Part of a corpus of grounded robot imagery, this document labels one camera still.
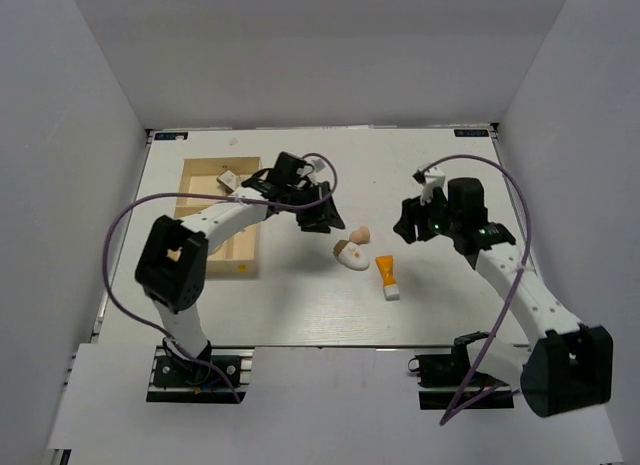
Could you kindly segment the beige makeup sponge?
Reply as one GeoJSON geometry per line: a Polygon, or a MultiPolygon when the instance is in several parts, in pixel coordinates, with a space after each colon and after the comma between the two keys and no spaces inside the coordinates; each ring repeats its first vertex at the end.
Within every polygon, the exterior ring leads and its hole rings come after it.
{"type": "Polygon", "coordinates": [[[357,245],[368,244],[371,240],[371,233],[367,226],[361,226],[349,235],[349,241],[357,245]]]}

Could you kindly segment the white bottle gold cap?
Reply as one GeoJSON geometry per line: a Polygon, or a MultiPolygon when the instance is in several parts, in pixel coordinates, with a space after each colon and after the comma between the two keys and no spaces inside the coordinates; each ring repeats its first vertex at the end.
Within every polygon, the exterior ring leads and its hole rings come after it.
{"type": "Polygon", "coordinates": [[[349,240],[338,241],[333,248],[333,255],[338,263],[353,271],[365,271],[370,265],[365,250],[349,240]]]}

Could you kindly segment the orange tube white cap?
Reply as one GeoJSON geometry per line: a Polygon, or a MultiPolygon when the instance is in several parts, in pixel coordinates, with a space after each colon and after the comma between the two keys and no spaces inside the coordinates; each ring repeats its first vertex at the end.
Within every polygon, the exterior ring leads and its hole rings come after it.
{"type": "Polygon", "coordinates": [[[388,301],[398,300],[400,298],[400,291],[394,276],[393,256],[378,256],[375,262],[382,278],[385,299],[388,301]]]}

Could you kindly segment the gold eyeshadow palette white label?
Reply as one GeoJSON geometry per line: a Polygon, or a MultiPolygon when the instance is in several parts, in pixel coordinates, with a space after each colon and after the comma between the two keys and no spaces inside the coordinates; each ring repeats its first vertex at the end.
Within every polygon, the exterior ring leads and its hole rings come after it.
{"type": "Polygon", "coordinates": [[[233,193],[239,184],[239,177],[231,170],[227,169],[216,178],[220,186],[229,194],[233,193]]]}

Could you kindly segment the round beige powder puff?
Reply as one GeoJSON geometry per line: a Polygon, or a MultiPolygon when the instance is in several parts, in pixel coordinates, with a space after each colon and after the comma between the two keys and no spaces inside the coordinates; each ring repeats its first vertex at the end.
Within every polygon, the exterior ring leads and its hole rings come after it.
{"type": "Polygon", "coordinates": [[[212,249],[211,253],[208,255],[208,258],[214,257],[221,250],[224,250],[225,246],[226,246],[226,241],[223,241],[221,244],[219,244],[214,249],[212,249]]]}

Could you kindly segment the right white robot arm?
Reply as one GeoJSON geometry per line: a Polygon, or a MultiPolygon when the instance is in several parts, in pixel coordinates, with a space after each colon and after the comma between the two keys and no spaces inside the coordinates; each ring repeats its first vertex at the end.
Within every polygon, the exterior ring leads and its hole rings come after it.
{"type": "Polygon", "coordinates": [[[570,312],[539,276],[524,266],[524,253],[502,224],[489,219],[482,183],[447,181],[417,172],[420,195],[403,201],[394,231],[406,243],[437,236],[503,299],[501,318],[512,314],[529,346],[517,348],[478,331],[457,337],[447,355],[418,359],[424,387],[455,386],[446,418],[503,387],[520,392],[534,414],[546,418],[607,403],[612,394],[613,338],[570,312]]]}

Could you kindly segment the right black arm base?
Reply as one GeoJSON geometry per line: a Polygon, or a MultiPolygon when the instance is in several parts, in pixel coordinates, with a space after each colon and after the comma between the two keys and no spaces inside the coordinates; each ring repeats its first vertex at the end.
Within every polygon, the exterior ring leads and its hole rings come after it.
{"type": "MultiPolygon", "coordinates": [[[[457,364],[451,353],[416,355],[408,361],[408,371],[418,379],[419,408],[423,411],[445,411],[454,397],[467,366],[457,364]]],[[[513,409],[514,398],[508,386],[471,404],[472,410],[513,409]]]]}

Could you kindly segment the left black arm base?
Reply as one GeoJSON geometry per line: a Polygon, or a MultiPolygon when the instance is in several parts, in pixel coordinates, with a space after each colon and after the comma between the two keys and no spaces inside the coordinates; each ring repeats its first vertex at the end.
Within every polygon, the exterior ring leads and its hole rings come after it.
{"type": "Polygon", "coordinates": [[[238,399],[226,381],[208,367],[174,358],[164,347],[155,350],[147,386],[148,403],[231,404],[244,399],[250,382],[252,349],[214,348],[211,362],[233,385],[238,399]]]}

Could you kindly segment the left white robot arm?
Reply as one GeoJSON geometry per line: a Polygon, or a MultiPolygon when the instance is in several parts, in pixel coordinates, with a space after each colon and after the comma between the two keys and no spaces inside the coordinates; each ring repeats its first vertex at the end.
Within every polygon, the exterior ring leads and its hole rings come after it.
{"type": "Polygon", "coordinates": [[[275,164],[244,180],[226,200],[182,218],[163,215],[153,223],[134,278],[158,310],[169,333],[163,345],[188,383],[199,384],[211,372],[211,344],[196,307],[214,249],[247,227],[282,211],[296,216],[300,230],[328,234],[345,224],[332,198],[333,186],[316,179],[308,156],[288,152],[275,164]]]}

